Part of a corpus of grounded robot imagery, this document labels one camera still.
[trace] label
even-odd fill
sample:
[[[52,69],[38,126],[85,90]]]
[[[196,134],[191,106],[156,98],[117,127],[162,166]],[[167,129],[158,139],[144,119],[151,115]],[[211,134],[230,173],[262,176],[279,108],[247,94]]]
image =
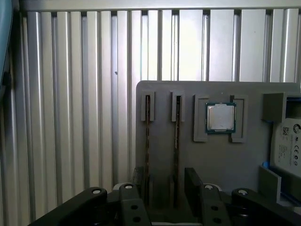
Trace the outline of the label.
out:
[[[301,120],[274,125],[271,164],[301,177]]]

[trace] gray plastic block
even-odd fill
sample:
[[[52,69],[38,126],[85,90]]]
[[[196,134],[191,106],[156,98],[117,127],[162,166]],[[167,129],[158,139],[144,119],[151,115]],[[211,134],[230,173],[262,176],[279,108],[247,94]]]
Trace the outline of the gray plastic block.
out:
[[[236,103],[236,131],[231,133],[233,143],[244,143],[247,138],[248,96],[231,95],[231,102]]]
[[[201,82],[201,81],[142,81],[137,85],[136,117],[136,166],[145,165],[145,122],[141,121],[142,93],[150,90],[156,94],[154,121],[150,124],[149,171],[153,176],[153,206],[170,206],[170,176],[173,175],[174,131],[172,122],[171,92],[185,94],[185,119],[181,122],[179,137],[179,207],[187,207],[184,195],[184,168],[193,167],[204,183],[218,185],[223,191],[231,192],[239,187],[258,189],[258,167],[269,160],[271,126],[262,120],[264,93],[300,93],[296,83],[264,82]],[[247,96],[246,141],[233,143],[229,134],[207,134],[206,142],[200,130],[195,130],[198,121],[205,121],[200,111],[195,114],[195,96],[209,97],[209,102],[230,102]]]
[[[279,203],[281,193],[281,177],[273,171],[260,166],[258,192],[272,202]]]
[[[208,102],[209,96],[194,95],[194,126],[193,140],[195,142],[206,142],[207,133],[205,129],[205,104]]]
[[[262,119],[283,122],[285,119],[286,102],[288,97],[301,97],[299,92],[279,92],[263,94]]]

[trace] blue component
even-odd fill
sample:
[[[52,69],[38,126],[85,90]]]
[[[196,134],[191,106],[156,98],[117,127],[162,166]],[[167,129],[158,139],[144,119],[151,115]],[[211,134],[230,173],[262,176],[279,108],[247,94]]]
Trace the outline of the blue component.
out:
[[[269,169],[269,161],[265,161],[265,162],[262,164],[262,166],[263,166],[264,168]]]
[[[12,16],[12,1],[0,0],[0,84],[2,84],[5,56],[8,49]]]
[[[301,102],[301,98],[300,97],[288,97],[286,99],[287,102]]]

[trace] black plastic part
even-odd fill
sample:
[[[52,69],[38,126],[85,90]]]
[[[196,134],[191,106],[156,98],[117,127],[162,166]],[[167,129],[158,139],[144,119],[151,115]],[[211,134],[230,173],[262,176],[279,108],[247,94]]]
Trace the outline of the black plastic part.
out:
[[[301,215],[270,202],[250,189],[236,189],[230,196],[214,185],[204,185],[193,168],[185,168],[184,183],[190,208],[203,226],[301,226]],[[89,188],[30,224],[113,225],[151,226],[136,185],[126,183],[109,194],[99,187]]]
[[[262,195],[247,188],[239,188],[232,192],[232,201],[236,205],[247,208],[250,212],[251,222],[260,222],[263,225],[301,226],[301,215],[272,203]]]
[[[99,204],[105,204],[106,199],[107,191],[105,189],[91,187],[37,219],[31,223],[30,226],[70,225],[74,219],[77,219],[78,224],[76,225],[80,225],[78,218],[73,217],[78,216],[78,214],[83,216],[84,221],[90,222],[92,219],[86,219],[84,216],[87,216],[87,214],[90,215],[91,206],[94,207]]]
[[[184,191],[189,203],[191,212],[193,216],[199,217],[200,209],[200,186],[203,185],[203,182],[198,177],[198,174],[194,168],[185,168],[184,175]]]
[[[211,186],[211,189],[200,187],[200,201],[202,211],[202,223],[204,226],[219,224],[221,226],[231,226],[232,223],[228,216],[227,208],[221,200],[217,187]]]
[[[119,189],[123,225],[151,226],[151,221],[134,184]]]

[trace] gray plastic panel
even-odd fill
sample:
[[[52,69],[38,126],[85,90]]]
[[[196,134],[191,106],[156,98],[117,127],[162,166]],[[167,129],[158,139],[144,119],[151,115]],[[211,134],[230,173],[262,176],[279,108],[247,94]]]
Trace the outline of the gray plastic panel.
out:
[[[175,122],[171,117],[172,92],[183,93],[185,98],[185,119],[181,120],[179,138],[180,206],[186,202],[183,191],[185,167],[194,167],[204,183],[219,185],[224,191],[239,187],[256,191],[259,166],[269,159],[271,136],[270,124],[261,120],[263,93],[300,92],[295,83],[142,81],[137,86],[136,166],[145,164],[145,122],[141,121],[141,104],[145,101],[142,100],[143,90],[155,93],[155,120],[150,123],[149,144],[154,207],[168,207],[170,203],[175,130]],[[206,140],[201,133],[205,114],[201,116],[197,113],[196,118],[195,112],[202,111],[202,108],[195,109],[198,105],[195,97],[206,97],[208,102],[230,102],[231,96],[247,100],[248,103],[244,113],[247,116],[247,126],[243,125],[243,130],[246,130],[244,143],[231,142],[229,134],[205,134]]]

